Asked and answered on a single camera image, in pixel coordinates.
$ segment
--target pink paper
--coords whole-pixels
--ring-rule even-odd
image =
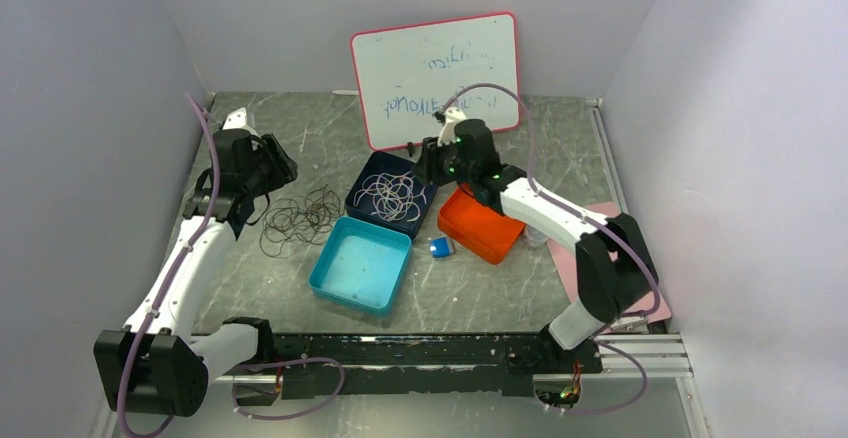
[[[586,208],[591,211],[603,213],[607,216],[616,216],[621,213],[615,203],[612,202],[589,205]],[[557,273],[559,273],[562,285],[565,287],[565,294],[568,295],[569,300],[576,300],[577,261],[574,259],[574,255],[554,240],[548,240],[548,250],[551,252],[551,257],[554,259],[554,265],[556,265]],[[650,293],[648,293],[627,311],[647,310],[653,304],[654,298]],[[665,299],[662,295],[660,295],[660,308],[648,317],[648,322],[653,323],[655,321],[666,320],[668,318],[671,318],[671,310],[668,308]]]

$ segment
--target plastic bin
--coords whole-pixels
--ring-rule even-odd
[[[339,218],[309,275],[312,291],[378,316],[391,312],[412,240],[381,226]]]
[[[493,265],[502,262],[524,231],[524,223],[486,208],[462,189],[439,210],[439,229]]]
[[[435,198],[436,196],[436,190],[438,189],[437,186],[430,185],[425,187],[423,183],[421,183],[417,179],[415,180],[415,184],[412,187],[413,194],[417,195],[423,189],[424,196],[415,198],[415,203],[418,204],[419,208],[421,209],[421,216],[419,216],[417,220],[412,222],[409,222],[406,219],[398,221],[386,221],[381,219],[377,215],[372,215],[371,213],[375,211],[374,203],[371,201],[371,198],[367,196],[359,200],[358,206],[353,205],[353,199],[356,196],[356,193],[362,189],[362,185],[365,180],[368,179],[368,177],[372,175],[379,175],[380,173],[402,175],[404,173],[412,171],[412,167],[414,164],[415,163],[409,160],[405,160],[403,158],[391,155],[383,151],[375,151],[374,153],[372,153],[371,156],[368,158],[368,161],[365,163],[365,166],[362,168],[362,171],[359,173],[359,177],[353,183],[353,186],[350,189],[350,193],[348,193],[347,198],[345,198],[345,210],[347,211],[348,216],[368,223],[383,226],[390,230],[403,233],[411,239],[415,239],[415,237],[418,235],[418,231],[421,229],[421,224],[424,222],[424,217],[427,216],[427,211],[430,210],[430,205],[433,203],[433,198]]]

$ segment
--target orange tray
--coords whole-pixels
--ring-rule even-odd
[[[502,262],[524,223],[501,216],[457,188],[439,210],[439,229],[493,265]]]

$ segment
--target whiteboard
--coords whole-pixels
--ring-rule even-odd
[[[350,49],[365,132],[375,150],[438,135],[433,112],[463,86],[491,82],[518,92],[511,13],[364,31],[353,35]],[[518,126],[518,104],[497,90],[475,89],[454,106],[492,130]]]

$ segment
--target blue and white cube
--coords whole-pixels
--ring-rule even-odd
[[[452,255],[453,242],[446,236],[430,240],[430,254],[433,255],[433,258],[444,258]]]

